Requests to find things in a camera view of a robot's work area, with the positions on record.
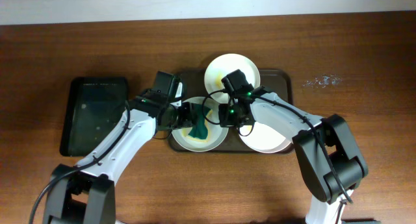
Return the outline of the cream yellow plate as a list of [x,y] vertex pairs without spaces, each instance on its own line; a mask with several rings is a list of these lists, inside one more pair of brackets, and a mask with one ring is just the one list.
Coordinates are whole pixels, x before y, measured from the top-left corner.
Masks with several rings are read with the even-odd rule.
[[244,73],[246,81],[254,89],[260,86],[261,78],[257,66],[243,55],[228,53],[218,56],[207,66],[204,75],[207,95],[217,90],[223,90],[224,85],[221,80],[238,69]]

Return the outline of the dark brown serving tray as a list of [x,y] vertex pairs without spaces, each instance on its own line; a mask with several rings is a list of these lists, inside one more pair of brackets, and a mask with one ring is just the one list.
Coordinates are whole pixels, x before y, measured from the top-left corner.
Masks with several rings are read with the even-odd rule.
[[[204,70],[183,70],[176,73],[187,85],[186,99],[191,97],[205,97],[208,92],[205,89]],[[291,87],[291,80],[288,74],[279,69],[260,69],[261,85],[270,88],[276,92],[278,96],[289,104],[293,104],[293,92]],[[238,135],[236,129],[230,129],[224,141],[220,143],[213,150],[213,153],[257,153],[257,151],[249,148]]]

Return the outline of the pink plate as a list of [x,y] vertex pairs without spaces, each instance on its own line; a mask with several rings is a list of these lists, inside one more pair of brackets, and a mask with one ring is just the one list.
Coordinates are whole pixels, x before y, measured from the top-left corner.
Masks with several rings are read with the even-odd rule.
[[241,127],[239,136],[249,148],[260,153],[278,153],[291,146],[291,142],[279,132],[258,122],[254,126]]

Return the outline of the pale blue plate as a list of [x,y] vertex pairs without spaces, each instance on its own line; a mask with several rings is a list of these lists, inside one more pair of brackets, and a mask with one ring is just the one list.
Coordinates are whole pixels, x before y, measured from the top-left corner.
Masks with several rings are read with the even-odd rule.
[[[204,97],[191,97],[185,102],[202,104]],[[219,122],[218,107],[219,103],[213,99],[208,98],[205,102],[205,106],[211,110],[207,114],[207,118],[212,122]],[[204,140],[199,138],[193,138],[189,136],[189,132],[192,127],[174,130],[172,133],[173,139],[178,143],[180,149],[186,149],[194,152],[206,152],[219,146],[226,138],[228,134],[228,128],[222,128],[219,125],[213,125],[205,121],[207,127],[207,137]]]

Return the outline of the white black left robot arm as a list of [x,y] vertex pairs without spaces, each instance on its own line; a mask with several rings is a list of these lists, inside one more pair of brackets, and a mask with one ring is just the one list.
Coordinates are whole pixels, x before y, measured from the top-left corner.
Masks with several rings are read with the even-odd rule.
[[181,79],[158,72],[152,88],[126,101],[110,133],[73,167],[57,166],[40,196],[43,223],[110,223],[116,219],[115,186],[139,149],[159,131],[190,127],[191,107],[181,103]]

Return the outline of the green yellow sponge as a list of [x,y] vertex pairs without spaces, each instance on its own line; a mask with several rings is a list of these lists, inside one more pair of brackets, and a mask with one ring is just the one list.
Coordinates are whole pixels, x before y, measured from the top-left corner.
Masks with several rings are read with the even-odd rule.
[[194,104],[194,113],[196,114],[196,124],[191,127],[189,132],[183,131],[183,136],[195,142],[207,142],[209,138],[209,123],[206,118],[210,117],[213,110],[201,104]]

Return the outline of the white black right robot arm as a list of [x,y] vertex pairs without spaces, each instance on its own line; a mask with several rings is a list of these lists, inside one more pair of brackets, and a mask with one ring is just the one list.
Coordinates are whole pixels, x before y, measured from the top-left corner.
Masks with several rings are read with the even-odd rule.
[[241,70],[222,78],[229,101],[219,107],[221,127],[262,123],[294,145],[312,194],[306,223],[341,223],[352,192],[368,173],[368,165],[346,121],[309,114],[282,100],[267,87],[254,88]]

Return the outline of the black water tray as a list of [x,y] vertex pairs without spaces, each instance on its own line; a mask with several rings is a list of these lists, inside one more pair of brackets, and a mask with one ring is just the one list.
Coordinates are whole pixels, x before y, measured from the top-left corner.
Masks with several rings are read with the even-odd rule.
[[128,98],[124,77],[76,77],[71,82],[60,154],[86,156],[119,122]]

